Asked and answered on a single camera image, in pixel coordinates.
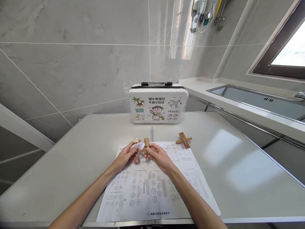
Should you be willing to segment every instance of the palm tree illustration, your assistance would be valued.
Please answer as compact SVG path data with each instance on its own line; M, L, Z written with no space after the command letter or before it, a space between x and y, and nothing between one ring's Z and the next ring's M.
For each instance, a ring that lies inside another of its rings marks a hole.
M134 102L137 102L138 104L136 105L136 106L144 106L144 104L143 104L143 102L145 102L144 100L140 100L140 98L136 98L136 97L134 97L133 99L132 99Z

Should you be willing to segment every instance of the white lunch box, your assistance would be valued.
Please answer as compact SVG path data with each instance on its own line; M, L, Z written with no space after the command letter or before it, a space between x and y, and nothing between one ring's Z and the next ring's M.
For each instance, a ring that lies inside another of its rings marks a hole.
M188 92L172 82L142 82L131 87L128 99L133 124L178 124Z

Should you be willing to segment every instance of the stainless steel sink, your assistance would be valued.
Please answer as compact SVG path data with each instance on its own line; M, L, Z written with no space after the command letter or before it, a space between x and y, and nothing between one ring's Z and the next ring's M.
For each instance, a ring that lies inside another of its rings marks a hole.
M207 91L279 116L305 122L304 102L230 84Z

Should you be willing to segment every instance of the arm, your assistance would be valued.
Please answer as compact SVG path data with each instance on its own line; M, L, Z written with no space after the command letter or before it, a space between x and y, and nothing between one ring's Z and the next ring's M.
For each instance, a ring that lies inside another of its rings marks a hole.
M162 147L150 143L149 147L147 147L147 152L148 154L145 155L146 160L149 158L154 160L170 177L198 228L227 229L212 208L185 179Z
M137 146L130 148L134 142L126 146L115 161L89 186L57 219L48 227L53 228L79 228L90 208L102 193L110 180L126 165L129 159L134 158L135 164L139 162L139 155L143 155Z

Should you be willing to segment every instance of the instruction sheet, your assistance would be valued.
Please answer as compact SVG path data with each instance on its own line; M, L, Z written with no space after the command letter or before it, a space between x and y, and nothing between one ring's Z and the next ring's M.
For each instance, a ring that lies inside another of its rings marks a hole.
M181 173L220 216L220 210L191 151L175 142L155 142L164 148ZM118 154L125 146L120 146ZM107 185L97 222L190 218L180 194L170 178L153 160L140 155L130 161Z

